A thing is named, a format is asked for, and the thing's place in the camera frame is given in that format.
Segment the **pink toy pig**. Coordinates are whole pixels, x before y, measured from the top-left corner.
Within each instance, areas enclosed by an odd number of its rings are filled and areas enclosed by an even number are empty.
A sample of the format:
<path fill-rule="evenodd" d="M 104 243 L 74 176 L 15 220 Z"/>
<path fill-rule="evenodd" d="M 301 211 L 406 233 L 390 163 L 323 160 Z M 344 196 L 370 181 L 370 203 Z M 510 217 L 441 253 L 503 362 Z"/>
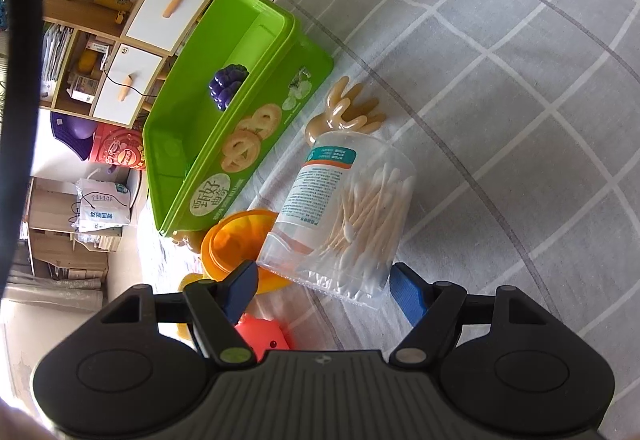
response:
<path fill-rule="evenodd" d="M 291 346 L 276 320 L 255 318 L 245 313 L 235 324 L 235 330 L 252 349 L 258 361 L 270 350 L 290 350 Z"/>

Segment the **tan rubber hand toy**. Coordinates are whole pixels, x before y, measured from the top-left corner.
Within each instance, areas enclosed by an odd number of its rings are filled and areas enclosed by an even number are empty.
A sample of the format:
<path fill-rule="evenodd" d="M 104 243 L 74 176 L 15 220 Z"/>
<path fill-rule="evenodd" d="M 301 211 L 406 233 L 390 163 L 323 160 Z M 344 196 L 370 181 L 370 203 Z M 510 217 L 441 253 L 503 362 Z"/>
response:
<path fill-rule="evenodd" d="M 350 78 L 343 76 L 329 90 L 323 110 L 314 115 L 305 128 L 308 145 L 314 145 L 318 138 L 329 131 L 350 130 L 362 134 L 372 134 L 381 128 L 387 116 L 376 112 L 378 98 L 371 98 L 362 104 L 356 104 L 363 89 L 362 83 L 352 84 Z"/>

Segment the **green plastic bin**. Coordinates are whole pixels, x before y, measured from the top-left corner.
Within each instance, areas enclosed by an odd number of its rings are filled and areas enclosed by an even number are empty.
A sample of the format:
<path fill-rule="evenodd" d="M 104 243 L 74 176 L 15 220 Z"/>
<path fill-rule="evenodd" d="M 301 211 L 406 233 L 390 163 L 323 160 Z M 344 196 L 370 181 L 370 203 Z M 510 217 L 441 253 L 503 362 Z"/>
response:
<path fill-rule="evenodd" d="M 208 85 L 229 64 L 248 76 L 220 111 Z M 332 57 L 280 6 L 213 0 L 143 126 L 156 230 L 168 237 L 218 223 L 332 69 Z"/>

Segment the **purple toy grapes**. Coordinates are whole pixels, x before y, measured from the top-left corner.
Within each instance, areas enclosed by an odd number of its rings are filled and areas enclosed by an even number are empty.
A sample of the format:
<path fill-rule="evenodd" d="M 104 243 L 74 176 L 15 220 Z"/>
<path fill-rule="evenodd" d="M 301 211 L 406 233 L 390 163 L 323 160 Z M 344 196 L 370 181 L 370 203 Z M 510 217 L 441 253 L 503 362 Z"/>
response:
<path fill-rule="evenodd" d="M 235 94 L 248 76 L 248 70 L 242 64 L 229 64 L 217 71 L 209 82 L 209 95 L 220 111 L 226 111 Z"/>

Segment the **wooden cabinet with white drawers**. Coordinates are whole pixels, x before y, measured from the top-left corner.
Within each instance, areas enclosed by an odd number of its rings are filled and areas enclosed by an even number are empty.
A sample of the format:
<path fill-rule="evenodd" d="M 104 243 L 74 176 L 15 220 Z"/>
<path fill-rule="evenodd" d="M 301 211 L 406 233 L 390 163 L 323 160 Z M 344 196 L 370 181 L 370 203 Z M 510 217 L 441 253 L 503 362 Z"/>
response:
<path fill-rule="evenodd" d="M 43 0 L 44 20 L 63 30 L 60 70 L 40 107 L 121 127 L 133 127 L 150 110 L 156 82 L 188 38 L 211 0 L 137 0 L 118 23 L 113 9 L 88 0 Z M 93 99 L 73 97 L 83 52 L 104 43 L 104 68 L 96 73 Z"/>

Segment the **red round bucket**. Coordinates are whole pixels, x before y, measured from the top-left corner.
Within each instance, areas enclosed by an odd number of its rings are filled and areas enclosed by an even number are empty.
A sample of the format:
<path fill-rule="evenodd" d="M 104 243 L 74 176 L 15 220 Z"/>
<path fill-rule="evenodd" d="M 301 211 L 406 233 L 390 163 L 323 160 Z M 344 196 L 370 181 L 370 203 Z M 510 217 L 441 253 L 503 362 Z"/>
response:
<path fill-rule="evenodd" d="M 145 170 L 142 133 L 136 129 L 99 123 L 89 155 L 92 163 Z"/>

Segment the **orange yellow toy cup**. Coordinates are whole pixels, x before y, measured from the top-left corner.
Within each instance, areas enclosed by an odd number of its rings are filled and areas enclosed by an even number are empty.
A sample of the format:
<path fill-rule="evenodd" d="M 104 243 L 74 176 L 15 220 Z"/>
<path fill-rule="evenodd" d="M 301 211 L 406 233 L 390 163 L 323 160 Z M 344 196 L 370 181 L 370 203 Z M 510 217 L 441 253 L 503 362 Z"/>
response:
<path fill-rule="evenodd" d="M 206 277 L 222 281 L 243 261 L 256 261 L 277 217 L 268 209 L 252 209 L 234 213 L 210 228 L 201 244 Z"/>

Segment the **clear cotton swab jar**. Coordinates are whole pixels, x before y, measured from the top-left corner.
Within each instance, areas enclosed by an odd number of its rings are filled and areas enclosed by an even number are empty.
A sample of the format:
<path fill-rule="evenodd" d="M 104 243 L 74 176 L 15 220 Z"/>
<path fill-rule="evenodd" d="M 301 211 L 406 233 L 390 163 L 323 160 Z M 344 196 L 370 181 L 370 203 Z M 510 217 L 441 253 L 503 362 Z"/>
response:
<path fill-rule="evenodd" d="M 348 130 L 320 136 L 258 265 L 342 301 L 380 308 L 415 185 L 416 167 L 387 142 Z"/>

